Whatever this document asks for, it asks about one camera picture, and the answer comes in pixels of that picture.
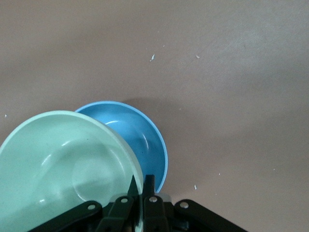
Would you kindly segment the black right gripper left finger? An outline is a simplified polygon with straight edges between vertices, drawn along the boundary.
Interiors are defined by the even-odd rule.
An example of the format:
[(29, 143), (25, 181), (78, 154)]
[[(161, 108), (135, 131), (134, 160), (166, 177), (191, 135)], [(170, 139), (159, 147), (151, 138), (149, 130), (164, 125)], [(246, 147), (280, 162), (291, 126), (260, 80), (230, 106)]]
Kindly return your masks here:
[(84, 202), (31, 229), (32, 232), (123, 232), (135, 226), (138, 188), (131, 178), (126, 195), (103, 207), (96, 201)]

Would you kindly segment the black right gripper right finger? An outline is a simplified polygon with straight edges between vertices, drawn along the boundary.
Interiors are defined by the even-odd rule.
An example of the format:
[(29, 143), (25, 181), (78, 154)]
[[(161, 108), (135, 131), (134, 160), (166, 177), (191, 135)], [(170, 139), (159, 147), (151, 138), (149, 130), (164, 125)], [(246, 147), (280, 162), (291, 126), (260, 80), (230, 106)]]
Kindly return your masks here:
[(155, 176), (146, 175), (143, 186), (143, 230), (145, 232), (246, 232), (245, 229), (184, 199), (172, 204), (155, 194)]

